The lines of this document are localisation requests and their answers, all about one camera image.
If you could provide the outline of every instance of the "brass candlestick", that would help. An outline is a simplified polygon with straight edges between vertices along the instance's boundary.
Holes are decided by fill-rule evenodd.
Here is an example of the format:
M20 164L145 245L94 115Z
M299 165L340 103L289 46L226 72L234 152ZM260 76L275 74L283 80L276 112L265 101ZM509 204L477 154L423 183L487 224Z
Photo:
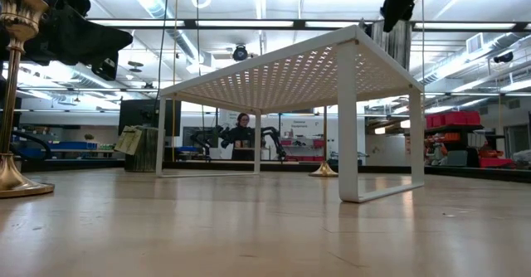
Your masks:
M24 43L39 32L39 21L48 5L42 0L0 0L0 23L6 27L11 40L9 46L9 71L4 98L2 130L0 131L0 198L24 197L53 192L54 186L25 178L18 172L9 153L13 110L17 98L17 77Z
M321 162L321 166L319 166L319 169L316 171L310 173L309 175L311 177L337 177L338 173L332 170L330 168L329 163L327 162L328 157L328 127L327 127L327 121L326 121L326 115L327 115L327 106L324 107L324 120L323 120L323 140L324 140L324 146L323 146L323 156L324 160Z

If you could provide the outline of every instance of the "fluorescent light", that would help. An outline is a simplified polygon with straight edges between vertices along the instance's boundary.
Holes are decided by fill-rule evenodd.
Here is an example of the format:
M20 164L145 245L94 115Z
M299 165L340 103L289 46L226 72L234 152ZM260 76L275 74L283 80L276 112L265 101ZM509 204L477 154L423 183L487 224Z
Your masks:
M203 27L292 27L293 21L220 21L203 20L197 21L198 26Z
M514 23L416 23L415 28L417 29L466 29L466 30L475 30L475 29L511 29L514 27Z
M464 103L463 105L461 105L460 107L470 107L472 105L475 105L475 104L478 104L480 102L483 102L484 100L487 100L487 99L479 99L479 100L473 100L471 102L468 102L468 103Z
M382 134L385 134L385 127L384 127L384 128L374 129L374 133L375 133L376 135L382 135Z
M19 90L67 91L66 87L18 87Z
M157 92L157 90L151 89L127 89L128 92Z
M397 114L397 113L404 113L404 112L407 112L407 111L409 111L409 107L402 106L402 107L399 107L399 108L396 108L395 110L393 110L393 113Z
M531 96L531 93L508 93L506 96Z
M321 22L321 21L308 21L306 27L325 27L325 28L343 28L352 25L358 25L359 22Z
M186 67L186 70L190 73L199 73L199 69L201 69L201 75L206 74L206 73L212 73L213 71L216 70L212 68L211 66L205 66L205 65L198 66L197 63L191 64L190 66Z
M145 20L90 20L91 22L95 24L100 24L107 27L175 27L177 25L177 28L183 28L184 27L184 21L172 21L172 20L152 20L152 19L145 19Z
M411 120L404 120L400 122L400 128L402 129L409 129L412 126Z
M26 95L32 95L34 97L37 97L37 98L41 98L41 99L44 99L44 100L51 100L51 97L41 91L37 91L37 90L29 90L27 93L25 93Z
M461 85L461 86L453 89L453 91L451 91L451 92L459 92L459 91L463 91L463 90L469 90L469 89L474 88L477 85L480 85L480 84L483 84L483 83L484 83L484 81L482 81L482 80L476 80L476 81Z
M485 94L482 94L482 93L451 93L450 95L464 95L464 96L498 96L498 94L494 94L494 93L485 93Z
M501 91L513 91L513 90L521 90L524 88L531 87L531 80L524 80L519 82L514 82L510 85L502 87Z
M439 113L439 112L442 112L442 111L447 111L449 109L452 109L454 108L454 106L437 106L437 107L431 107L431 108L428 108L424 111L424 113L426 114L434 114L434 113Z

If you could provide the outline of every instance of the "woman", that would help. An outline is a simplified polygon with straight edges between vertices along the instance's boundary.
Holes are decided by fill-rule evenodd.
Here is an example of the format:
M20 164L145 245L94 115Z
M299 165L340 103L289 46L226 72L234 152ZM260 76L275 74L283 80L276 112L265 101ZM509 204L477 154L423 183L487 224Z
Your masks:
M241 113L238 115L236 127L229 131L229 141L234 143L231 158L234 161L252 161L255 159L252 149L238 149L254 147L255 131L247 125L249 125L249 115Z

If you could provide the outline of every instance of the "dark hair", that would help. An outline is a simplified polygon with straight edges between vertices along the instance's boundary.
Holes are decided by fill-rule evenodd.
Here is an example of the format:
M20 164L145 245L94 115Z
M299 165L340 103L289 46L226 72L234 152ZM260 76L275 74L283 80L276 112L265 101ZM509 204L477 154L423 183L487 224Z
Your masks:
M237 122L236 122L236 126L239 126L239 125L240 125L240 121L241 121L241 119L242 119L244 116L246 116L246 117L249 119L249 115L248 115L248 114L244 114L244 113L240 113L240 114L238 114L238 118L236 119L236 120L237 120Z

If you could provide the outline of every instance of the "trash can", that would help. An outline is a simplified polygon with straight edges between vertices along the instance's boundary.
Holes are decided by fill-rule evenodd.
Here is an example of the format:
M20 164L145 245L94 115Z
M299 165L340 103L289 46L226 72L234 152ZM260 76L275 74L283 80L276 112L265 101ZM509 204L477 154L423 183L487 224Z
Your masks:
M126 172L154 173L157 162L157 128L138 127L142 131L134 155L125 154Z

